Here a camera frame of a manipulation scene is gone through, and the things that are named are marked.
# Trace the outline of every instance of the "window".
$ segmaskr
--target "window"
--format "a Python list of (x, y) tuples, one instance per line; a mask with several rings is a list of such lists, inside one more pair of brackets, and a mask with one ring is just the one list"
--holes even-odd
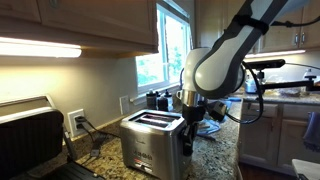
[(187, 21), (159, 4), (157, 18), (159, 53), (136, 57), (139, 94), (178, 83), (190, 50), (191, 35)]

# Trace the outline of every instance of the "electrical outlet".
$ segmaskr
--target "electrical outlet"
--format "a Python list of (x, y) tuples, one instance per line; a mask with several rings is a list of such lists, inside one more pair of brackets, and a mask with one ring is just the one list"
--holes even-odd
[(79, 109), (79, 110), (68, 113), (69, 125), (70, 125), (70, 130), (71, 130), (71, 137), (76, 137), (76, 136), (79, 136), (81, 134), (86, 133), (85, 130), (77, 128), (77, 125), (81, 124), (81, 123), (76, 122), (75, 118), (78, 116), (85, 117), (83, 109)]
[(128, 114), (130, 109), (129, 109), (129, 96), (122, 96), (119, 98), (120, 99), (120, 110), (121, 114)]

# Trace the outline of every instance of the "light fixture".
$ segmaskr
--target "light fixture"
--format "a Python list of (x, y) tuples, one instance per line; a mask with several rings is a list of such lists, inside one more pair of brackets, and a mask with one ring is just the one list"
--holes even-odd
[(81, 55), (81, 47), (72, 44), (0, 37), (0, 55), (75, 58)]
[(295, 51), (282, 51), (282, 52), (270, 52), (270, 53), (260, 53), (260, 54), (248, 54), (245, 58), (257, 58), (257, 57), (268, 57), (268, 56), (281, 56), (281, 55), (291, 55), (291, 54), (301, 54), (306, 52), (306, 50), (295, 50)]

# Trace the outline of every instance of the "drawer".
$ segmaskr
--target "drawer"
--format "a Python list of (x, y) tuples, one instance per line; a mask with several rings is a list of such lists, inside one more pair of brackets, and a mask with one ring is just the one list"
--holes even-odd
[(309, 112), (320, 112), (320, 106), (315, 105), (293, 105), (285, 104), (283, 106), (283, 118), (306, 119)]
[[(263, 104), (263, 117), (277, 117), (278, 116), (278, 105), (277, 104)], [(259, 103), (243, 103), (242, 114), (255, 115), (259, 114)]]

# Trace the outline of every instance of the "stainless steel toaster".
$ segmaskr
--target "stainless steel toaster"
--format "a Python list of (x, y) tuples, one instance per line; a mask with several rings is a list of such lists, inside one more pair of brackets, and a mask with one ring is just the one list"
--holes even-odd
[(123, 161), (160, 179), (186, 179), (191, 156), (183, 155), (181, 114), (141, 110), (120, 124)]

